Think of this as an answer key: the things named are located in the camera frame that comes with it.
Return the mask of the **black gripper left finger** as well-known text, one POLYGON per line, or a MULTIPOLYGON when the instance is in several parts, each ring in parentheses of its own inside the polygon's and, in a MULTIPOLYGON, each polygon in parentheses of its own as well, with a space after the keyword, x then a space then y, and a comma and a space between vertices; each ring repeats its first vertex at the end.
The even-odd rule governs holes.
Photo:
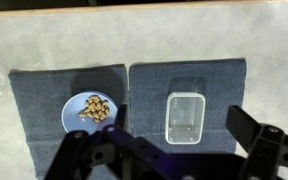
POLYGON ((127 130, 127 105, 122 104, 118 107, 115 118, 115 125, 123 130, 127 130))

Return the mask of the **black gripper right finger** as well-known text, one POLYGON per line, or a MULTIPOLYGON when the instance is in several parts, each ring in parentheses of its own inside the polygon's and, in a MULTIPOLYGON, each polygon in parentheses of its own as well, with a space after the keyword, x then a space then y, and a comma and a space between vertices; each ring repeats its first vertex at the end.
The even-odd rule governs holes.
POLYGON ((232 105, 228 108, 226 128, 247 153, 257 149, 262 126, 241 107, 232 105))

